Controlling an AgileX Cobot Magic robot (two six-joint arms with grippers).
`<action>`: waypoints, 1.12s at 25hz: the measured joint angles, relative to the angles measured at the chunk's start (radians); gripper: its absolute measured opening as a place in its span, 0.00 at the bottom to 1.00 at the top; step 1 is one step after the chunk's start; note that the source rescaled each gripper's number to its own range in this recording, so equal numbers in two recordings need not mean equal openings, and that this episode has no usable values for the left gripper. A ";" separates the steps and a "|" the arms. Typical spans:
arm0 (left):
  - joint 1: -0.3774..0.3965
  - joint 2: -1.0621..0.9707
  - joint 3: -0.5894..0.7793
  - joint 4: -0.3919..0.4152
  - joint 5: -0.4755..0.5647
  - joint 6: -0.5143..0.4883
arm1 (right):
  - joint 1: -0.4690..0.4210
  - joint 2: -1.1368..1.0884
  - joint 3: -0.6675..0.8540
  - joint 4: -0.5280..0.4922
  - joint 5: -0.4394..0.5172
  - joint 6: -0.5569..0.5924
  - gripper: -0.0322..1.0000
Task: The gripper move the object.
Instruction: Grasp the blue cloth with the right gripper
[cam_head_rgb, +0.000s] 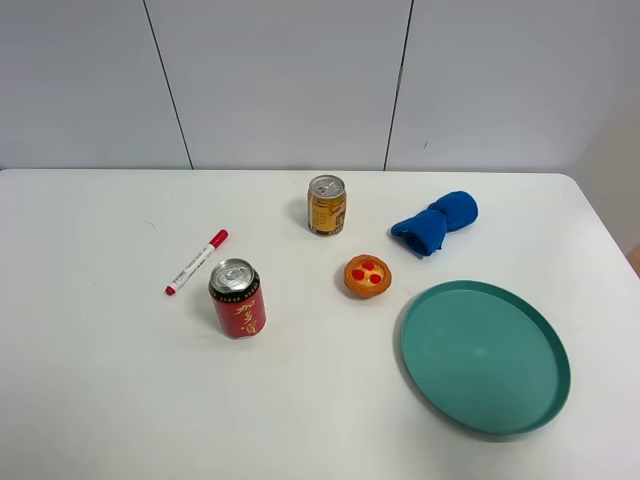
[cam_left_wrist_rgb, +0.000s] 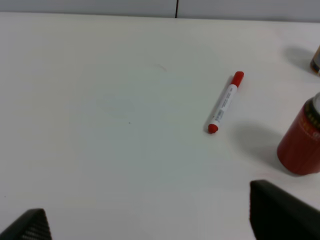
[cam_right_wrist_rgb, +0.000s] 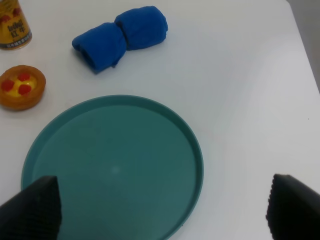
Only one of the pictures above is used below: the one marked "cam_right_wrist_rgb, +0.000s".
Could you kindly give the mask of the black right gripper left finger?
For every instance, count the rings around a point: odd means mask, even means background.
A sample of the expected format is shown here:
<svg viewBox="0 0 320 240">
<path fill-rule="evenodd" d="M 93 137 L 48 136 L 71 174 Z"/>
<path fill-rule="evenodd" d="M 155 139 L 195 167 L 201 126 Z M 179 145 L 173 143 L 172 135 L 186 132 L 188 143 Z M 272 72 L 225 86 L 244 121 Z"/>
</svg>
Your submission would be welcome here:
<svg viewBox="0 0 320 240">
<path fill-rule="evenodd" d="M 56 176 L 39 178 L 0 206 L 2 240 L 56 240 L 61 223 Z"/>
</svg>

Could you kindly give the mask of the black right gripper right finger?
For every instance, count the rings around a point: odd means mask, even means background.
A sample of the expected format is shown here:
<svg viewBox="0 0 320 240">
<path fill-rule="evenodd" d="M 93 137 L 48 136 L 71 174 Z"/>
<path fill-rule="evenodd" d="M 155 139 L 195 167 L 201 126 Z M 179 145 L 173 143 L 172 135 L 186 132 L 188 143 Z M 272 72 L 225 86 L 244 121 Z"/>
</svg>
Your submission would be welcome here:
<svg viewBox="0 0 320 240">
<path fill-rule="evenodd" d="M 320 194 L 288 174 L 275 174 L 266 220 L 274 240 L 320 238 Z"/>
</svg>

